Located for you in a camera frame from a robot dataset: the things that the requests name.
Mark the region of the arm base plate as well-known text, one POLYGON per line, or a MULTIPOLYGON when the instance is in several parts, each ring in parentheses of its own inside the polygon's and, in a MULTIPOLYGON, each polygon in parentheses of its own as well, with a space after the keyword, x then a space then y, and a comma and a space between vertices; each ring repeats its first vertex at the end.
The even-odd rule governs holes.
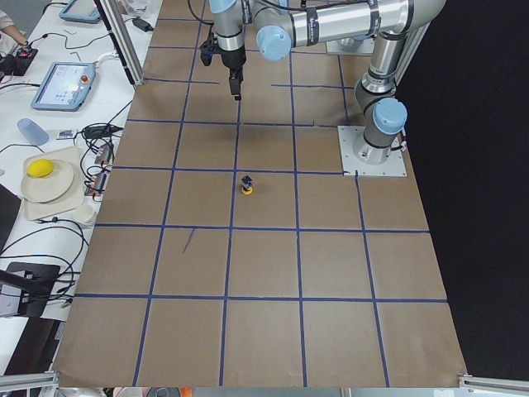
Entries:
POLYGON ((370 146, 363 126, 339 126, 339 143, 343 175, 373 177, 406 177, 403 152, 397 138, 386 148, 370 146))
POLYGON ((345 38, 326 43, 326 52, 334 55, 368 56, 373 54, 374 38, 357 41, 353 38, 345 38))

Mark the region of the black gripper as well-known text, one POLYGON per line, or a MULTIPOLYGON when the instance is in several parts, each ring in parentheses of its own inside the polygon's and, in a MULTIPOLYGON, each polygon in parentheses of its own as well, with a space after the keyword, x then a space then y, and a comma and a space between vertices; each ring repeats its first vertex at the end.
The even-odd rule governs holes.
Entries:
POLYGON ((241 101, 241 84, 243 82, 243 65, 246 63, 245 47, 237 50, 220 49, 222 63, 230 70, 229 87, 236 101, 241 101))

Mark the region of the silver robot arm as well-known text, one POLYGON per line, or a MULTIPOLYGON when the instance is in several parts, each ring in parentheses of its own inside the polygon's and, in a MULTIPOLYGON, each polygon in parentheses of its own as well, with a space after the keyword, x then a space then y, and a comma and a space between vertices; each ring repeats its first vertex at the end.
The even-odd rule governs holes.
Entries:
POLYGON ((355 157, 380 165, 390 155, 395 137, 407 121, 407 109, 394 93, 395 74, 408 36, 431 22, 445 6, 442 1, 346 1, 309 7, 287 7, 282 1, 211 1, 215 31, 201 47, 207 63, 219 54, 229 70, 231 95, 241 100, 246 62, 246 25, 254 25, 261 55, 278 61, 300 46, 353 37, 375 38, 369 68, 355 86, 355 97, 367 117, 355 140, 355 157))

